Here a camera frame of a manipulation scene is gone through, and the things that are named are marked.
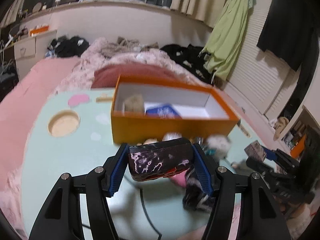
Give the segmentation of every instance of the white fluffy object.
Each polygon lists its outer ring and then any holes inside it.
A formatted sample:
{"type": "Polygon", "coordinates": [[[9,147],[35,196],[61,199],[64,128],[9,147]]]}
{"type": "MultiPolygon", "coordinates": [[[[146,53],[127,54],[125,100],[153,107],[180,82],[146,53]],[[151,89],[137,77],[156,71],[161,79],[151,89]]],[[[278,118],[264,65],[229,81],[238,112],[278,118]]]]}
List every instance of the white fluffy object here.
{"type": "Polygon", "coordinates": [[[181,133],[169,132],[164,135],[162,141],[170,141],[170,140],[178,139],[181,137],[182,137],[181,133]]]}
{"type": "Polygon", "coordinates": [[[213,155],[216,160],[222,160],[227,157],[228,151],[231,148],[231,141],[224,135],[210,135],[207,140],[209,149],[216,149],[213,155]]]}

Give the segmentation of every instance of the pink sticker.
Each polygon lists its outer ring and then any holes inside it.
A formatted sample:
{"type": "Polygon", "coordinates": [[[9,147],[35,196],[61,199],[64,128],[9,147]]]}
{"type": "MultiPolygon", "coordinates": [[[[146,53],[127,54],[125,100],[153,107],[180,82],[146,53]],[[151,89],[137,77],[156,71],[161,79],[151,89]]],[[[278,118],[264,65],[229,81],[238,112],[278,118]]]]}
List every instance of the pink sticker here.
{"type": "Polygon", "coordinates": [[[78,94],[78,95],[72,96],[68,100],[68,105],[70,107],[75,107],[75,106],[78,106],[79,104],[88,103],[89,100],[90,100],[90,97],[87,94],[78,94]]]}

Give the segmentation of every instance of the white drawer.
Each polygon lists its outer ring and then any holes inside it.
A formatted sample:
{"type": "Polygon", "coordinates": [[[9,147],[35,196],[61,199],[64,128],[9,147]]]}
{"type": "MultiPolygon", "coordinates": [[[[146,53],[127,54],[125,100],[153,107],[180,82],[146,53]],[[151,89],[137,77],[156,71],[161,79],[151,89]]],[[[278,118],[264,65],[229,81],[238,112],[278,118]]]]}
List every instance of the white drawer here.
{"type": "Polygon", "coordinates": [[[31,68],[37,63],[35,57],[21,58],[16,60],[17,72],[19,81],[21,81],[31,70],[31,68]]]}
{"type": "Polygon", "coordinates": [[[31,57],[36,54],[36,39],[31,38],[27,41],[18,42],[14,45],[15,60],[25,57],[31,57]]]}

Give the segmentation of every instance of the metal screw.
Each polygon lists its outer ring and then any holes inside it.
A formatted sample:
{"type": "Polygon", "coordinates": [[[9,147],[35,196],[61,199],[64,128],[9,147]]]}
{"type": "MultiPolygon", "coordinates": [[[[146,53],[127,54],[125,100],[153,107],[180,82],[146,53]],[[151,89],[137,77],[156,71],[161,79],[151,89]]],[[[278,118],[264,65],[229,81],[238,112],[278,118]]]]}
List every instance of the metal screw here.
{"type": "Polygon", "coordinates": [[[221,172],[221,173],[224,173],[224,172],[227,171],[227,168],[224,167],[224,166],[219,166],[219,167],[218,167],[218,171],[221,172]]]}
{"type": "Polygon", "coordinates": [[[260,175],[258,174],[258,173],[252,173],[252,177],[254,178],[254,179],[259,179],[260,178],[260,175]]]}
{"type": "Polygon", "coordinates": [[[68,173],[63,173],[61,175],[61,179],[67,179],[67,178],[69,178],[69,174],[68,173]]]}
{"type": "Polygon", "coordinates": [[[95,169],[94,169],[94,171],[96,172],[96,173],[101,173],[101,172],[103,172],[103,167],[96,167],[95,169]]]}

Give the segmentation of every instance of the light blue table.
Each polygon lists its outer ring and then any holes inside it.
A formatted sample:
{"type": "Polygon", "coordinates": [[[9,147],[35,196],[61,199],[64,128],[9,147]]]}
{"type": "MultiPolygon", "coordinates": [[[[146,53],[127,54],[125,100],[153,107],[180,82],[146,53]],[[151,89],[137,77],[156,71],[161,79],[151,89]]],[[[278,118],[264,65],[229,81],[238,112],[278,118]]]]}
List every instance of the light blue table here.
{"type": "MultiPolygon", "coordinates": [[[[22,173],[22,212],[27,233],[59,176],[69,172],[72,176],[86,174],[113,156],[118,145],[112,141],[110,124],[111,102],[96,103],[102,93],[113,96],[114,89],[66,92],[48,100],[42,108],[30,136],[22,173]],[[57,112],[69,109],[69,98],[78,93],[90,96],[90,102],[73,108],[80,116],[80,126],[71,135],[54,138],[47,131],[50,118],[57,112]]],[[[259,138],[245,123],[242,125],[251,133],[247,138],[238,127],[229,135],[232,147],[228,161],[246,158],[244,148],[259,138]]],[[[228,163],[221,163],[231,169],[228,163]]],[[[209,214],[189,212],[182,207],[184,190],[169,179],[160,178],[138,183],[132,180],[128,169],[120,189],[113,198],[107,198],[112,219],[120,237],[130,240],[157,239],[158,235],[149,225],[140,201],[140,192],[132,183],[143,188],[147,212],[155,227],[163,234],[162,240],[175,239],[193,231],[208,221],[209,214]]],[[[80,197],[81,217],[89,225],[85,195],[80,197]]],[[[85,239],[92,239],[90,230],[84,228],[85,239]]]]}

